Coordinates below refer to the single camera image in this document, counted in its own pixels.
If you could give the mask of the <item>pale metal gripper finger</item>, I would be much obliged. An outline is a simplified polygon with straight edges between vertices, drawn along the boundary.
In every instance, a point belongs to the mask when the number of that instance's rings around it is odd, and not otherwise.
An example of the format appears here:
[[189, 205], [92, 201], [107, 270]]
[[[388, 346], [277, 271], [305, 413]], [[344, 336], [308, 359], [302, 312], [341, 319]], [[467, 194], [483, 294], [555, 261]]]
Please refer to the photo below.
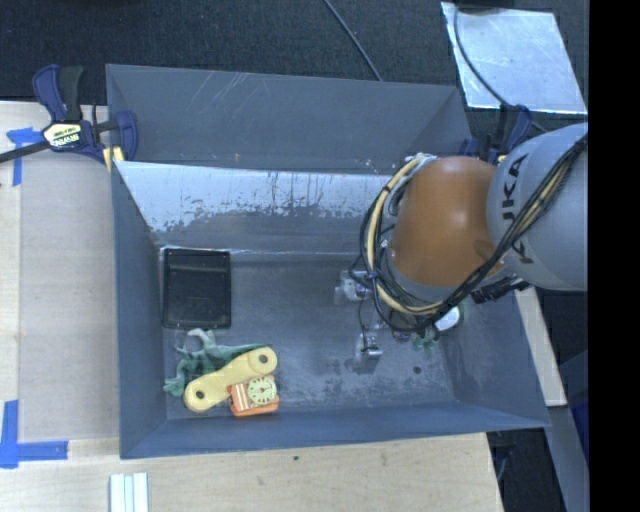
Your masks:
[[362, 330], [355, 342], [354, 351], [348, 361], [349, 368], [360, 375], [371, 375], [376, 372], [382, 358], [381, 349], [375, 333]]
[[334, 304], [345, 305], [372, 298], [372, 291], [364, 282], [364, 272], [342, 270], [334, 286]]

